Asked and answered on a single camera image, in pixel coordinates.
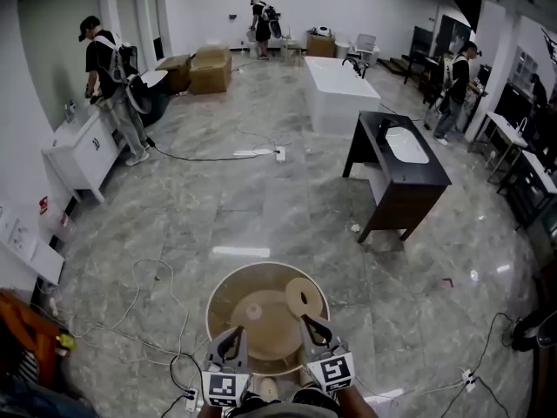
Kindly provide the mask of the dark round bin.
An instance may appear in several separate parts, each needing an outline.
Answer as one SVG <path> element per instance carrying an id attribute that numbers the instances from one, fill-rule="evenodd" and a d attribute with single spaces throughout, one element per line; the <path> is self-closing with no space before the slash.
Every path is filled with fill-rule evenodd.
<path id="1" fill-rule="evenodd" d="M 144 127 L 147 127 L 161 119 L 170 102 L 170 92 L 167 83 L 168 71 L 147 71 L 141 75 L 141 78 L 147 85 L 148 97 L 151 103 L 151 110 L 147 114 L 140 115 Z"/>

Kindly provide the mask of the person's left forearm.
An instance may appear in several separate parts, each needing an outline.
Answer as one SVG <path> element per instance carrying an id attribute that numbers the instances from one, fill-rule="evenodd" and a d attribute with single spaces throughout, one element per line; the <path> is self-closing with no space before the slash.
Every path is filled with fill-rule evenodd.
<path id="1" fill-rule="evenodd" d="M 232 418 L 234 414 L 234 408 L 215 407 L 205 402 L 198 413 L 198 418 Z"/>

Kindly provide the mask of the white chair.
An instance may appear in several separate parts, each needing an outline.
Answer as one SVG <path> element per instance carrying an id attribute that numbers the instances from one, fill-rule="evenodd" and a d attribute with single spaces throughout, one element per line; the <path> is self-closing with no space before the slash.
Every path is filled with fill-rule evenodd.
<path id="1" fill-rule="evenodd" d="M 364 33 L 358 34 L 356 42 L 352 45 L 352 53 L 368 65 L 374 66 L 379 58 L 376 37 Z"/>

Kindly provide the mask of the round wooden tub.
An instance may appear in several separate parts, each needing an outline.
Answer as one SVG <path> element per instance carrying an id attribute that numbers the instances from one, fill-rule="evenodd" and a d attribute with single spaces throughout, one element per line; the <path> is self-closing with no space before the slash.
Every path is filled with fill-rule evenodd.
<path id="1" fill-rule="evenodd" d="M 297 371 L 302 346 L 299 319 L 285 300 L 285 287 L 295 278 L 307 278 L 317 286 L 324 301 L 320 317 L 328 320 L 329 304 L 310 275 L 284 263 L 257 262 L 231 272 L 213 290 L 205 315 L 209 338 L 242 326 L 247 332 L 248 367 L 254 374 L 283 376 Z M 260 320 L 246 317 L 252 303 L 262 307 Z"/>

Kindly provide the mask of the white vanity cabinet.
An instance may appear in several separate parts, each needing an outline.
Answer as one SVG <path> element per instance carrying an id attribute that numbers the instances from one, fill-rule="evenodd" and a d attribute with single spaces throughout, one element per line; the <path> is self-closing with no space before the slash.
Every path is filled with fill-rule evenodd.
<path id="1" fill-rule="evenodd" d="M 75 199 L 88 190 L 103 204 L 101 185 L 124 147 L 108 113 L 85 102 L 54 131 L 42 154 Z"/>

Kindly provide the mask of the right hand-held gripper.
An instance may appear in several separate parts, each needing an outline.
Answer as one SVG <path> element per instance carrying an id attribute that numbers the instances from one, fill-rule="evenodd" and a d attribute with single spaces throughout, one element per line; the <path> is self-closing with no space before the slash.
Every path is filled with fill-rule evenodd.
<path id="1" fill-rule="evenodd" d="M 353 385 L 355 369 L 352 352 L 338 329 L 320 316 L 303 314 L 300 332 L 305 350 L 305 367 L 320 390 L 332 394 Z"/>

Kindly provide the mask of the large cardboard box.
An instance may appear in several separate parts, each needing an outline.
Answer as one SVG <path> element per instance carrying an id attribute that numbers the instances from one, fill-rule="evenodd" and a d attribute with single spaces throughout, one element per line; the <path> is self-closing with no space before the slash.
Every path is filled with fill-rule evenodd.
<path id="1" fill-rule="evenodd" d="M 226 45 L 200 47 L 191 61 L 189 92 L 204 95 L 227 92 L 232 78 L 232 54 Z"/>

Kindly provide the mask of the white top metal table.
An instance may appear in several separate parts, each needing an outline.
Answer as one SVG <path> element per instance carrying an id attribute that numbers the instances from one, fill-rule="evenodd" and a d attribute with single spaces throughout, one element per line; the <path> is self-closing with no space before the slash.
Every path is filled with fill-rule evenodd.
<path id="1" fill-rule="evenodd" d="M 517 222 L 528 229 L 557 200 L 557 185 L 535 154 L 522 151 L 497 190 L 506 199 Z"/>
<path id="2" fill-rule="evenodd" d="M 494 123 L 495 127 L 493 128 L 492 135 L 487 138 L 487 142 L 483 143 L 480 141 L 480 136 L 483 134 L 485 128 L 490 124 Z M 480 127 L 478 131 L 473 136 L 472 141 L 469 143 L 467 151 L 473 152 L 475 151 L 480 145 L 484 145 L 488 147 L 492 143 L 492 137 L 495 133 L 498 133 L 504 140 L 506 141 L 507 148 L 506 150 L 499 155 L 498 161 L 495 165 L 490 165 L 489 162 L 492 158 L 489 158 L 487 161 L 487 166 L 491 166 L 492 170 L 487 178 L 488 183 L 493 183 L 493 178 L 495 175 L 501 171 L 500 167 L 505 162 L 507 156 L 511 152 L 515 152 L 514 160 L 510 164 L 509 168 L 512 168 L 514 163 L 520 157 L 520 154 L 523 150 L 527 149 L 527 142 L 521 136 L 520 131 L 514 129 L 511 124 L 500 114 L 494 113 L 493 111 L 488 111 L 484 118 L 480 122 Z"/>

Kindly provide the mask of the black basin faucet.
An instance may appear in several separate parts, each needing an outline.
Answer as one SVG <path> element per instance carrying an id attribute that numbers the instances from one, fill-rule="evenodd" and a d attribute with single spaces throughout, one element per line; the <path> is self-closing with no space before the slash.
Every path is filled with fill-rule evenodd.
<path id="1" fill-rule="evenodd" d="M 379 126 L 379 131 L 376 136 L 376 141 L 379 145 L 383 145 L 387 142 L 386 134 L 388 133 L 389 129 L 392 127 L 398 126 L 399 123 L 397 120 L 391 118 L 384 118 Z"/>

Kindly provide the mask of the person's grey shirt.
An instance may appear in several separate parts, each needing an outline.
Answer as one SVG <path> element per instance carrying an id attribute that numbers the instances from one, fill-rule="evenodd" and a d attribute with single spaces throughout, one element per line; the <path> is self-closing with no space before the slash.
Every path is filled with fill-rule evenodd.
<path id="1" fill-rule="evenodd" d="M 244 400 L 242 405 L 234 408 L 228 418 L 339 418 L 328 408 L 315 405 L 286 402 L 265 401 L 258 396 Z"/>

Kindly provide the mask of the dark wooden vanity cabinet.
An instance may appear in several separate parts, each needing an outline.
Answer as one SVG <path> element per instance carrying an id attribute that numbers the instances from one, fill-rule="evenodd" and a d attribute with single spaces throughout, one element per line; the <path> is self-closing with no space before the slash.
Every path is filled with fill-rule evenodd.
<path id="1" fill-rule="evenodd" d="M 393 155 L 388 143 L 377 143 L 376 136 L 384 118 L 397 120 L 398 126 L 414 134 L 429 158 L 428 164 L 401 162 Z M 452 184 L 430 145 L 407 116 L 361 111 L 352 135 L 343 178 L 350 177 L 355 164 L 364 167 L 365 181 L 371 188 L 375 203 L 358 238 L 360 244 L 372 231 L 401 231 L 399 239 L 408 239 Z"/>

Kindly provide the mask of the clear water jug red label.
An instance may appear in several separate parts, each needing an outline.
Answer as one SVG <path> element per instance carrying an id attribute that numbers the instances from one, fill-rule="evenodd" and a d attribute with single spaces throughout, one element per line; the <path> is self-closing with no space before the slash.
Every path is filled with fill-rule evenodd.
<path id="1" fill-rule="evenodd" d="M 41 225 L 63 243 L 69 243 L 75 237 L 75 222 L 48 197 L 39 200 L 39 218 Z"/>

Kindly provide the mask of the white sink basin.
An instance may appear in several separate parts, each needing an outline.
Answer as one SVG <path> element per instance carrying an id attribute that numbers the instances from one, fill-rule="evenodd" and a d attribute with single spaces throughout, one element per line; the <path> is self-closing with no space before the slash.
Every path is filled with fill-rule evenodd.
<path id="1" fill-rule="evenodd" d="M 389 127 L 386 142 L 393 155 L 401 162 L 426 165 L 429 158 L 414 134 L 401 126 Z"/>

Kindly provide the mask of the small cardboard box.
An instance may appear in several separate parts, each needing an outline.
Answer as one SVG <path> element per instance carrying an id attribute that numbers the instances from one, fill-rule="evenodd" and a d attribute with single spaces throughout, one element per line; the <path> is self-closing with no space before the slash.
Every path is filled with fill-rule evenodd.
<path id="1" fill-rule="evenodd" d="M 308 57 L 335 57 L 335 37 L 325 37 L 308 32 L 306 35 L 306 55 Z"/>

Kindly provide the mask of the black floor equipment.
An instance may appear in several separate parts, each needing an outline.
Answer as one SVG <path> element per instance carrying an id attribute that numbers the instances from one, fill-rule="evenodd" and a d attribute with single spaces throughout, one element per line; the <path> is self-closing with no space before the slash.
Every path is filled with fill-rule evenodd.
<path id="1" fill-rule="evenodd" d="M 538 309 L 518 319 L 511 332 L 511 348 L 528 352 L 537 347 L 557 346 L 557 309 Z"/>

